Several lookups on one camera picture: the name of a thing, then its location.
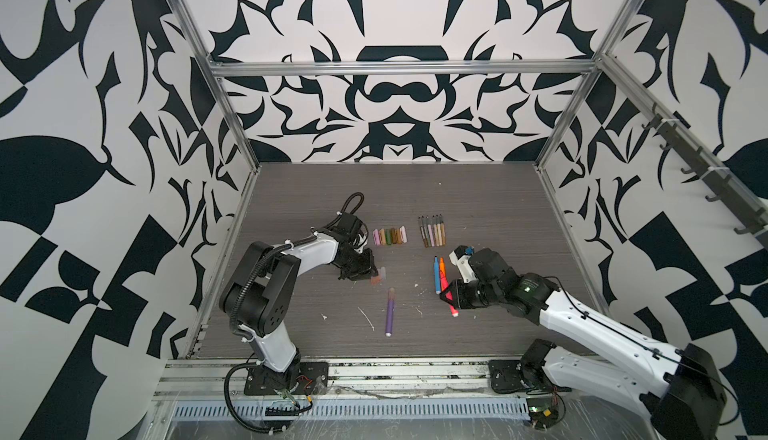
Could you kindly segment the pink red marker pen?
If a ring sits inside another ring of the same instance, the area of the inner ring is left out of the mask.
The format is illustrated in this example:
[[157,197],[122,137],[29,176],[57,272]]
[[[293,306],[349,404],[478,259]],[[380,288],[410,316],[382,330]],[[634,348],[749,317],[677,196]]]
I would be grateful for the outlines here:
[[455,307],[455,301],[453,298],[452,283],[447,280],[445,275],[440,278],[441,292],[439,294],[440,299],[449,305],[451,315],[457,317],[459,315],[458,310]]

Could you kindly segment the orange marker pen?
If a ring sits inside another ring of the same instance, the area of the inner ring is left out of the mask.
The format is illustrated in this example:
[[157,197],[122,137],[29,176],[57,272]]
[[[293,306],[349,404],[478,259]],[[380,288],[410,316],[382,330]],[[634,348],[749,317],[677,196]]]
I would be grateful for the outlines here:
[[443,257],[439,257],[438,259],[438,269],[439,269],[440,285],[441,285],[441,288],[444,288],[447,285],[447,275],[446,275],[445,261]]

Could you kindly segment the blue marker pen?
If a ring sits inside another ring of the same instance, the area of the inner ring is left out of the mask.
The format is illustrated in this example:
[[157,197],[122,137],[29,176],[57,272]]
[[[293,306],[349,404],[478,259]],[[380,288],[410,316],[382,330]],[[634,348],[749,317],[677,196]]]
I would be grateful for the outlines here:
[[435,293],[439,295],[441,292],[441,276],[440,276],[440,262],[439,257],[435,256],[433,260],[433,279],[434,279],[434,289]]

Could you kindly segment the dark brown marker pen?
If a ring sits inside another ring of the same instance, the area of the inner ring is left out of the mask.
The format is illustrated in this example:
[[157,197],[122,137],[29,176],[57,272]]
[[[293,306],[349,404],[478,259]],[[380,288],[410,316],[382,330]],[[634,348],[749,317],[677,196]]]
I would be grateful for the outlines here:
[[426,245],[426,242],[425,242],[425,238],[424,238],[424,230],[423,230],[423,225],[422,225],[422,217],[423,217],[423,216],[420,216],[420,217],[419,217],[419,227],[420,227],[420,233],[421,233],[421,236],[422,236],[422,240],[423,240],[424,246],[425,246],[426,248],[430,248],[430,247],[428,247],[428,246]]

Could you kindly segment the green marker pen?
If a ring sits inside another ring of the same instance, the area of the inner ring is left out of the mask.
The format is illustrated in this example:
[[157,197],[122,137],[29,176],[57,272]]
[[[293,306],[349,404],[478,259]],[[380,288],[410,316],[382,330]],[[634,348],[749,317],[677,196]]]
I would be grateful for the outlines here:
[[427,245],[428,247],[431,247],[431,246],[430,246],[430,242],[429,242],[429,236],[428,236],[428,233],[427,233],[427,228],[426,228],[426,218],[427,218],[427,217],[428,217],[428,216],[423,216],[423,217],[422,217],[422,225],[423,225],[423,230],[424,230],[424,238],[425,238],[425,242],[426,242],[426,245]]

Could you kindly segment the tan marker pen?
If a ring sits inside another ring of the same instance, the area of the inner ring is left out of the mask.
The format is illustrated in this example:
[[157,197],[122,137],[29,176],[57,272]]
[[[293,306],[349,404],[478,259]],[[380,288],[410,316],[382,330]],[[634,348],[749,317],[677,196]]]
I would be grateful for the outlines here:
[[445,239],[444,239],[444,233],[443,233],[442,217],[440,215],[436,216],[435,231],[437,235],[438,246],[443,246],[445,244]]

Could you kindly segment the brown capped pink marker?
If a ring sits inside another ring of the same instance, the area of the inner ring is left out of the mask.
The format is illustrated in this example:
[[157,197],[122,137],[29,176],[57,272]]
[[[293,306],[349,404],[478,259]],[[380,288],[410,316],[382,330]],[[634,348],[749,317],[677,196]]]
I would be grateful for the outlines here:
[[427,228],[427,233],[428,233],[428,236],[429,236],[430,246],[431,247],[436,247],[437,243],[436,243],[436,240],[435,240],[435,233],[434,233],[433,223],[432,223],[432,218],[431,217],[427,217],[426,218],[426,228]]

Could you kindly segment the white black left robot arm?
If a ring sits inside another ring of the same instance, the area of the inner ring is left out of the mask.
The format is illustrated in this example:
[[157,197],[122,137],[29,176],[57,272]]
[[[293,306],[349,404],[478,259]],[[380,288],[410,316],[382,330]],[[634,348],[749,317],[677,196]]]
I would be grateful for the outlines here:
[[230,332],[248,345],[254,359],[229,369],[224,377],[224,402],[228,413],[242,428],[256,434],[276,435],[288,422],[254,423],[235,409],[230,388],[234,374],[245,371],[263,393],[276,393],[292,403],[292,415],[313,407],[310,396],[304,405],[293,397],[299,386],[301,354],[291,341],[284,319],[299,276],[317,267],[332,265],[340,280],[361,281],[378,275],[370,231],[357,216],[365,196],[352,193],[335,218],[302,239],[270,245],[252,243],[239,261],[219,297],[219,308],[228,318]]

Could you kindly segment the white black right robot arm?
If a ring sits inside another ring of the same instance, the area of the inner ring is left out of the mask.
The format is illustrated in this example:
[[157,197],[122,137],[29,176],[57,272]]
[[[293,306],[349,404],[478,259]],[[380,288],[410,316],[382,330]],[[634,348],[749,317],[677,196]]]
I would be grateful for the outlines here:
[[453,309],[500,306],[598,356],[536,339],[520,359],[491,362],[494,392],[541,392],[560,402],[564,391],[577,390],[634,412],[665,439],[713,439],[725,425],[733,394],[704,349],[678,349],[637,332],[580,302],[555,277],[516,273],[491,249],[459,246],[449,259],[461,277],[439,296]]

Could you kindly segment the purple marker pen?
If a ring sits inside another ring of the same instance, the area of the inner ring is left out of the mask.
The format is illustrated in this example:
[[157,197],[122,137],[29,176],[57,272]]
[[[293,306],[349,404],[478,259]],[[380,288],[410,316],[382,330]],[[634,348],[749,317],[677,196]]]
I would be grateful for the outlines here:
[[393,334],[395,304],[396,304],[396,289],[392,287],[388,290],[388,296],[387,296],[386,322],[385,322],[386,337],[391,337]]

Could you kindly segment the small circuit board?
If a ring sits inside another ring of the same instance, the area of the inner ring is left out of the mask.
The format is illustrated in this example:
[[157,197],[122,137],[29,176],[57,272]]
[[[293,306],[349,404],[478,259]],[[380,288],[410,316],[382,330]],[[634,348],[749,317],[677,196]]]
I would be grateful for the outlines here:
[[539,402],[530,399],[527,403],[529,421],[528,425],[537,431],[549,431],[560,424],[565,418],[565,409],[562,403],[557,405]]

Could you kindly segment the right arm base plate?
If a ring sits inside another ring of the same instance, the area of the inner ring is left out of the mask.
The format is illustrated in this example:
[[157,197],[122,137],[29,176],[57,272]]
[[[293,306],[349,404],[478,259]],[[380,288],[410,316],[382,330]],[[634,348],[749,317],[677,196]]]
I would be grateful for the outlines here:
[[554,384],[544,373],[544,360],[490,360],[490,387],[497,394],[572,392]]

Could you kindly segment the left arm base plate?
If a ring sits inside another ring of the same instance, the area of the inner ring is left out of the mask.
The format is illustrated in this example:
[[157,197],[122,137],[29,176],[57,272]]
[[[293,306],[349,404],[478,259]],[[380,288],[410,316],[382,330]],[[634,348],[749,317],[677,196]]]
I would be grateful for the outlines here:
[[252,366],[247,369],[244,394],[266,396],[282,390],[297,395],[316,394],[325,390],[328,377],[328,362],[293,362],[285,372]]

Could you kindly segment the black wall hook rack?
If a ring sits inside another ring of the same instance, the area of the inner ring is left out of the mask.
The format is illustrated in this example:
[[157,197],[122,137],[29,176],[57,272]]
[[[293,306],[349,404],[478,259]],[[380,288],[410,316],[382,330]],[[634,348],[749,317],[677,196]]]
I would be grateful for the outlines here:
[[767,245],[767,205],[737,176],[736,171],[718,159],[714,152],[687,126],[662,112],[654,103],[640,109],[647,122],[643,130],[660,140],[656,176],[663,181],[664,164],[669,158],[683,163],[680,174],[688,180],[700,181],[710,191],[705,199],[720,203],[738,220],[733,229],[737,235],[749,235],[762,246]]

